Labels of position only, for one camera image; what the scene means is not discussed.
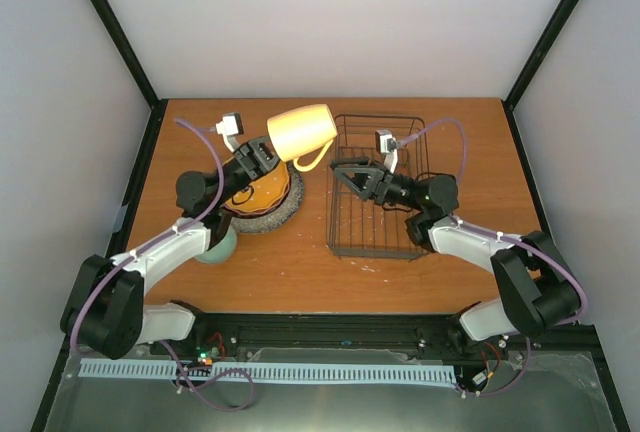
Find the yellow ceramic mug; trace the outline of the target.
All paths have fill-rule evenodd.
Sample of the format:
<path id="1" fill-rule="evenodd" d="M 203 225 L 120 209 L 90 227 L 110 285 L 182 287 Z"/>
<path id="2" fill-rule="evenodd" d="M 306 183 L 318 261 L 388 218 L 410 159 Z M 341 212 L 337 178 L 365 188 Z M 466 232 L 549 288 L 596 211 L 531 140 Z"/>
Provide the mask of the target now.
<path id="1" fill-rule="evenodd" d="M 323 159 L 337 137 L 326 104 L 313 104 L 283 112 L 267 120 L 271 143 L 283 162 L 299 172 L 310 172 Z"/>

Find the green wire dish rack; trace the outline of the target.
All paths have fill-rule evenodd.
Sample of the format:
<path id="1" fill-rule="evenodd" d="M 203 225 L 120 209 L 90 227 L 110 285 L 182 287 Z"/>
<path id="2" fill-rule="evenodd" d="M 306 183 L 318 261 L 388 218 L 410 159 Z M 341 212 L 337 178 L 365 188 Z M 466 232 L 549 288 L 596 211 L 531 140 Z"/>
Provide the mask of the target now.
<path id="1" fill-rule="evenodd" d="M 376 151 L 375 132 L 387 130 L 403 139 L 425 126 L 423 119 L 410 115 L 343 113 L 335 117 L 337 138 L 329 159 L 367 157 L 382 161 Z M 406 233 L 406 207 L 380 207 L 362 201 L 333 175 L 326 173 L 328 216 L 327 245 L 338 257 L 416 260 L 427 251 L 415 246 Z"/>

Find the pale green ceramic bowl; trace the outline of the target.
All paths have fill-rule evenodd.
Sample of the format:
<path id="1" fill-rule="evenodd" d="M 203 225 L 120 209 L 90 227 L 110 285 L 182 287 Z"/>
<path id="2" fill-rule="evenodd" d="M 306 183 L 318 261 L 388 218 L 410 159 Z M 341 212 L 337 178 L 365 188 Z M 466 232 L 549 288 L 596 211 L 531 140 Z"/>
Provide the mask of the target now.
<path id="1" fill-rule="evenodd" d="M 210 250 L 199 254 L 194 259 L 203 264 L 217 265 L 227 261 L 235 252 L 237 234 L 230 226 L 222 240 Z"/>

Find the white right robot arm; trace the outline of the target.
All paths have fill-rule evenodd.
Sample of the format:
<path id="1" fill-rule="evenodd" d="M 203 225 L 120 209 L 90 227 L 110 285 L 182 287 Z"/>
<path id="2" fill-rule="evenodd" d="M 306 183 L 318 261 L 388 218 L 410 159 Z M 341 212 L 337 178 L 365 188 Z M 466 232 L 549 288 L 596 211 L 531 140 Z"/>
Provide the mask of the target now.
<path id="1" fill-rule="evenodd" d="M 542 231 L 505 234 L 455 215 L 458 183 L 445 173 L 416 178 L 358 157 L 334 160 L 333 176 L 362 201 L 411 211 L 409 240 L 430 253 L 461 259 L 492 274 L 498 297 L 458 316 L 458 327 L 474 342 L 498 335 L 534 338 L 581 318 L 588 299 L 553 239 Z"/>

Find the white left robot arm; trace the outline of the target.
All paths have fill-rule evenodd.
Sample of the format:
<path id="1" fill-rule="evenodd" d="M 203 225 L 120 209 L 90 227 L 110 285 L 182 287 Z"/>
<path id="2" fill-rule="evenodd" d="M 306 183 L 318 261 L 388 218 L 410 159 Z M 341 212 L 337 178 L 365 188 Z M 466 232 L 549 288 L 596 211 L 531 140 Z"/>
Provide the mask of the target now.
<path id="1" fill-rule="evenodd" d="M 86 345 L 119 359 L 144 343 L 170 340 L 190 355 L 206 347 L 197 308 L 180 301 L 152 306 L 145 297 L 191 259 L 217 265 L 232 256 L 237 234 L 224 204 L 277 168 L 268 142 L 262 136 L 241 144 L 212 174 L 183 174 L 176 184 L 183 215 L 171 227 L 127 252 L 92 255 L 81 264 L 60 322 L 73 351 Z"/>

